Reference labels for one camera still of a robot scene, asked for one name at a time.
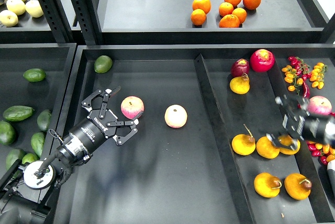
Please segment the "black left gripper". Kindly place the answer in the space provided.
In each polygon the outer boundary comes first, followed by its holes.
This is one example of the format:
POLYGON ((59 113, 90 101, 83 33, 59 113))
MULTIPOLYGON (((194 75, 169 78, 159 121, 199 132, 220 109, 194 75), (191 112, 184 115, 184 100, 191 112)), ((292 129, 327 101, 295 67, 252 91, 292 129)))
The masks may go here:
POLYGON ((143 110, 137 113, 131 120, 120 121, 111 111, 107 111, 108 100, 121 89, 117 86, 115 89, 107 88, 104 91, 97 89, 87 98, 82 100, 81 106, 90 112, 89 115, 80 123, 70 129, 69 135, 77 138, 86 149, 87 153, 93 153, 107 139, 113 138, 117 146, 121 146, 131 139, 137 132, 139 118, 143 110), (97 97, 102 98, 100 110, 92 108, 92 101, 97 97))

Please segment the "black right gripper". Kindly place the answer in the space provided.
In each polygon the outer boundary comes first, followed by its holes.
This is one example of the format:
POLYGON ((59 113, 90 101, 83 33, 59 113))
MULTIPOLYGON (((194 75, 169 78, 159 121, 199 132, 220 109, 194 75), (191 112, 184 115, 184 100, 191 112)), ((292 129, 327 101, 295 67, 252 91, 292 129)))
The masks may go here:
POLYGON ((298 139, 323 145, 334 145, 334 116, 311 114, 307 111, 309 99, 301 96, 277 96, 276 104, 284 113, 283 127, 288 135, 266 137, 277 148, 296 151, 298 139))

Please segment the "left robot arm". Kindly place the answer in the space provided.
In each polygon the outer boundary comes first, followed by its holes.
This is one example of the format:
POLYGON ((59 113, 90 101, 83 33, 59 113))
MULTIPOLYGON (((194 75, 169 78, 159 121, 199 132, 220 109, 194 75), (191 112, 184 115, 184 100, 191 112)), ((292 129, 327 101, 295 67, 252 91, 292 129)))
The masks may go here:
POLYGON ((22 164, 17 159, 1 178, 1 223, 46 223, 51 213, 47 201, 71 176, 76 166, 87 163, 106 140, 123 145, 137 133, 143 110, 126 121, 108 109, 108 100, 120 91, 97 89, 81 106, 88 112, 68 135, 50 129, 60 145, 44 160, 22 164))

